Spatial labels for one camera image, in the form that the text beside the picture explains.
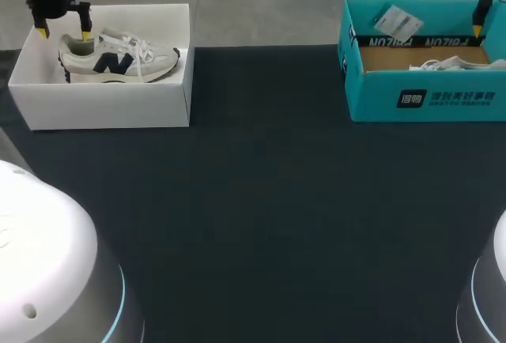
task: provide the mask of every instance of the teal shoe box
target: teal shoe box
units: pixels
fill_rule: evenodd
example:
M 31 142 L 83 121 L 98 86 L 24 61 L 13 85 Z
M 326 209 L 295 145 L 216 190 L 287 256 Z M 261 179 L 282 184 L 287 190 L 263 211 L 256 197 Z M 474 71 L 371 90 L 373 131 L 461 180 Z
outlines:
M 472 14 L 477 4 L 478 0 L 346 0 L 338 55 L 352 120 L 506 120 L 506 70 L 408 70 L 410 64 L 453 55 L 468 62 L 506 59 L 506 4 L 493 3 L 476 38 Z M 424 22 L 405 43 L 375 29 L 390 6 Z

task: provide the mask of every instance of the white sticker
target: white sticker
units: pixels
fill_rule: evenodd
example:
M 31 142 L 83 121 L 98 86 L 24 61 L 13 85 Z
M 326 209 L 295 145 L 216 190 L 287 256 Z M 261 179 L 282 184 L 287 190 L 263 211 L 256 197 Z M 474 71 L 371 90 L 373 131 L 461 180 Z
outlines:
M 417 33 L 422 25 L 424 22 L 417 17 L 409 15 L 396 6 L 391 6 L 374 28 L 405 43 Z

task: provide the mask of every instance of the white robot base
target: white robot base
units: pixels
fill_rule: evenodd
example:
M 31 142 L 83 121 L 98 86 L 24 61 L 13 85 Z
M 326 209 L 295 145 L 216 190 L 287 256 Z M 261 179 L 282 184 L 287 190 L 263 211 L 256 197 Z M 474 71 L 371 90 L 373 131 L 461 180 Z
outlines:
M 142 343 L 123 270 L 72 198 L 0 161 L 0 341 Z
M 460 343 L 506 342 L 506 213 L 476 261 L 457 306 Z

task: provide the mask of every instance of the sneaker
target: sneaker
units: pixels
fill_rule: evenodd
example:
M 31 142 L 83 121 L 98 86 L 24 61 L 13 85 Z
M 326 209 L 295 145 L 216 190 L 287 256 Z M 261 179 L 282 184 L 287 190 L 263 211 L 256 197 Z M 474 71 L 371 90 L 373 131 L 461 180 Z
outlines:
M 177 48 L 155 47 L 126 32 L 105 29 L 95 39 L 64 35 L 59 61 L 66 81 L 151 82 L 170 72 L 179 61 Z
M 411 66 L 410 70 L 506 70 L 506 60 L 496 60 L 491 64 L 473 64 L 453 56 L 446 60 L 428 60 L 422 66 Z

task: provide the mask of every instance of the dark tabletop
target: dark tabletop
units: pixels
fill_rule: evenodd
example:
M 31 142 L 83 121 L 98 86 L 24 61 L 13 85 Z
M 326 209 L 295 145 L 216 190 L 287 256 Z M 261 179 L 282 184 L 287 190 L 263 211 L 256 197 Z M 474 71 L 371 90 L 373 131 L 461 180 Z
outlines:
M 506 124 L 354 124 L 336 47 L 197 49 L 186 129 L 33 133 L 1 76 L 5 131 L 110 243 L 146 343 L 455 341 Z

